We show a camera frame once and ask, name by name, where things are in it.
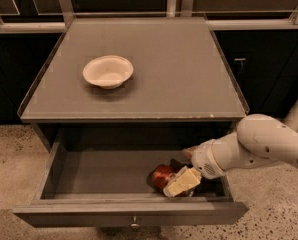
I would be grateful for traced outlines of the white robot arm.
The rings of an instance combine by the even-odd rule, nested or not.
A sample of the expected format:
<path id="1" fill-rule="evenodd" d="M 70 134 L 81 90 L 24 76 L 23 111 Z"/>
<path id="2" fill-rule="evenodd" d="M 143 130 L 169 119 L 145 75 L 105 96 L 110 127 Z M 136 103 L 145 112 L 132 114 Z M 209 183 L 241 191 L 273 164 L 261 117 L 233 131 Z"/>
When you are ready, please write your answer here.
<path id="1" fill-rule="evenodd" d="M 203 178 L 223 177 L 234 168 L 252 169 L 280 161 L 298 169 L 298 100 L 282 121 L 263 114 L 248 115 L 232 133 L 184 153 L 192 166 L 183 167 L 168 180 L 163 188 L 167 197 L 195 188 Z"/>

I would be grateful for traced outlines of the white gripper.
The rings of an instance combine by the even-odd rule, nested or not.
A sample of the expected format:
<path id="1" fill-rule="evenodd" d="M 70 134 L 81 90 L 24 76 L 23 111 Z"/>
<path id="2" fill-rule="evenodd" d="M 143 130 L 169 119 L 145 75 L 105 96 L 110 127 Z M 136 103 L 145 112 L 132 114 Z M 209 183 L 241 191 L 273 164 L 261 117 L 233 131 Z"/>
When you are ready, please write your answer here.
<path id="1" fill-rule="evenodd" d="M 163 188 L 165 196 L 175 197 L 195 188 L 200 184 L 202 176 L 206 179 L 216 179 L 225 175 L 225 172 L 221 169 L 213 156 L 213 142 L 214 139 L 211 139 L 197 147 L 192 146 L 182 150 L 183 155 L 191 159 L 194 168 L 184 166 L 177 173 L 173 174 L 168 180 L 167 185 Z"/>

